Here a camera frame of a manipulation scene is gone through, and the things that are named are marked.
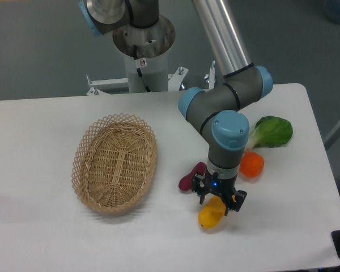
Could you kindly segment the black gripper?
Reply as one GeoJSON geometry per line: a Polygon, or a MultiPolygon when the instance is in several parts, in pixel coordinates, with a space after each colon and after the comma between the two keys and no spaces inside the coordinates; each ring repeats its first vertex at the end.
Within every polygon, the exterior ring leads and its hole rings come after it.
{"type": "Polygon", "coordinates": [[[226,207],[224,216],[227,216],[229,211],[239,212],[247,197],[246,191],[234,189],[236,178],[237,176],[228,179],[213,177],[209,171],[203,175],[196,173],[192,177],[191,190],[199,196],[200,205],[209,193],[220,197],[226,207]]]}

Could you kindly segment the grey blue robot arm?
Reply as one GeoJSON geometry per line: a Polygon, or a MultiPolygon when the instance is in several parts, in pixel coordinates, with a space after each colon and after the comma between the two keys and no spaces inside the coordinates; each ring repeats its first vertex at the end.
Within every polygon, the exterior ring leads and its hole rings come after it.
{"type": "MultiPolygon", "coordinates": [[[[250,60],[226,1],[194,1],[224,82],[204,91],[185,91],[178,109],[209,144],[206,170],[192,175],[192,191],[200,199],[218,196],[226,210],[239,211],[247,196],[235,189],[241,158],[249,138],[249,121],[240,110],[273,89],[273,79],[250,60]]],[[[127,65],[129,91],[168,91],[163,57],[175,41],[172,23],[159,14],[158,1],[80,1],[79,8],[96,36],[111,33],[127,65]]]]}

